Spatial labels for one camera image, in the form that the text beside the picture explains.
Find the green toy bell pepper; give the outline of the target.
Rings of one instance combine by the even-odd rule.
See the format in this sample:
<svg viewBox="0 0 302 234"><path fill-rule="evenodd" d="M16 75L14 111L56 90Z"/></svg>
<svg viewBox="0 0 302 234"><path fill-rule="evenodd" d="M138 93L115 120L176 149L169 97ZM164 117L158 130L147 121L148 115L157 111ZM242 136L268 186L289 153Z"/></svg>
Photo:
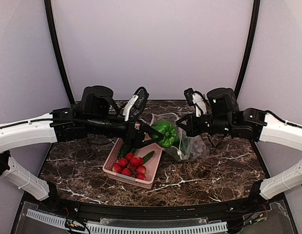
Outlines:
<svg viewBox="0 0 302 234"><path fill-rule="evenodd" d="M157 143L162 148L170 148L179 139L177 130L166 120L154 122L151 127L163 135L163 139Z"/></svg>

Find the dark green toy cucumber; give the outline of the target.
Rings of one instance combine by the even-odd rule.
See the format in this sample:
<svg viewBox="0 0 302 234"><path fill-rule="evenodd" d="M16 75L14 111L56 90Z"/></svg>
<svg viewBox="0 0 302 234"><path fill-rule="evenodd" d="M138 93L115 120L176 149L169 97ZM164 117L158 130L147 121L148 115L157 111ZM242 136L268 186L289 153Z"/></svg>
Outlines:
<svg viewBox="0 0 302 234"><path fill-rule="evenodd" d="M119 150L118 160L125 158L126 155L131 151L131 146L128 144L123 144Z"/></svg>

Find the clear zip top bag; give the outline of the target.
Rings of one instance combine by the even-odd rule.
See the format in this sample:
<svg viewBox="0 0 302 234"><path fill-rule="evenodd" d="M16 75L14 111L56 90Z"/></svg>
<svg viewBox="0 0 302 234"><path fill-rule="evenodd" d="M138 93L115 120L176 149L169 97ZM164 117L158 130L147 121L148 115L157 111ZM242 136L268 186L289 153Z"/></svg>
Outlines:
<svg viewBox="0 0 302 234"><path fill-rule="evenodd" d="M171 147L164 149L165 152L178 162L194 161L209 156L209 148L200 136L188 137L184 130L177 127L176 122L179 119L175 113L152 114L151 125L159 121L168 121L177 132L176 140Z"/></svg>

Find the toy bok choy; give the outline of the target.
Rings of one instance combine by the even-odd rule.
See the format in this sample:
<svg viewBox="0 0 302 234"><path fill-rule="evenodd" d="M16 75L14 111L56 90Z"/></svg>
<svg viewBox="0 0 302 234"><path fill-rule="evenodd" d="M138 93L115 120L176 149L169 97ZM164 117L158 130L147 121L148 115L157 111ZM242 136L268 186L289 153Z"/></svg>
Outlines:
<svg viewBox="0 0 302 234"><path fill-rule="evenodd" d="M165 152L178 162L188 161L193 155L194 143L194 137L179 139L170 148L166 148Z"/></svg>

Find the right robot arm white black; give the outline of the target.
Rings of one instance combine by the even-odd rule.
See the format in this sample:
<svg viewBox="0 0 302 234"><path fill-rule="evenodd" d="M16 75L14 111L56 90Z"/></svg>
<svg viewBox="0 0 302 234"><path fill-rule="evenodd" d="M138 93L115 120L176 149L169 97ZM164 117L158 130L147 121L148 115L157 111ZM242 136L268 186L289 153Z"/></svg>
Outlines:
<svg viewBox="0 0 302 234"><path fill-rule="evenodd" d="M188 105L195 107L177 121L188 137L207 133L229 135L254 142L270 142L302 152L302 125L283 120L271 111L255 108L239 109L231 88L216 88L203 96L188 88L184 91ZM253 184L251 199L269 200L302 185L302 159L278 175Z"/></svg>

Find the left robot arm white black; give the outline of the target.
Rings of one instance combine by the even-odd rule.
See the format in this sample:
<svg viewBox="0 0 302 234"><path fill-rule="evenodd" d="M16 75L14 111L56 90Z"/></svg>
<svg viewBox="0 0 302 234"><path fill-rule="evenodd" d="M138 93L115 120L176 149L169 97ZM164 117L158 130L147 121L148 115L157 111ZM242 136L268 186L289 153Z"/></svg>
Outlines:
<svg viewBox="0 0 302 234"><path fill-rule="evenodd" d="M57 199L57 188L23 168L10 154L11 149L84 139L88 135L117 137L139 149L163 140L164 135L139 123L149 93L139 87L123 108L113 99L113 90L88 86L81 101L70 108L53 110L39 117L0 124L0 177L7 179L38 201Z"/></svg>

